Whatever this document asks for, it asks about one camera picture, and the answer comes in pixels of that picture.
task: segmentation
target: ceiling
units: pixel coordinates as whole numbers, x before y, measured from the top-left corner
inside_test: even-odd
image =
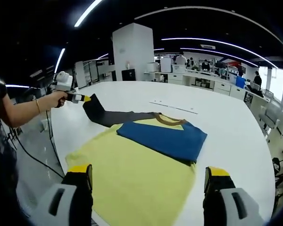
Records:
[[[266,6],[241,2],[206,3],[191,0],[103,0],[82,22],[74,24],[92,0],[0,1],[0,76],[11,84],[35,85],[49,74],[45,69],[55,65],[62,48],[66,48],[59,70],[75,62],[113,56],[112,32],[130,23],[153,29],[154,47],[164,52],[183,48],[216,46],[216,51],[246,60],[252,54],[224,44],[195,40],[162,38],[196,37],[232,43],[264,57],[283,57],[283,45],[259,26],[234,15],[208,9],[178,9],[134,18],[166,7],[199,6],[225,9],[246,16],[263,25],[283,40],[283,5]],[[43,69],[43,73],[29,75]]]

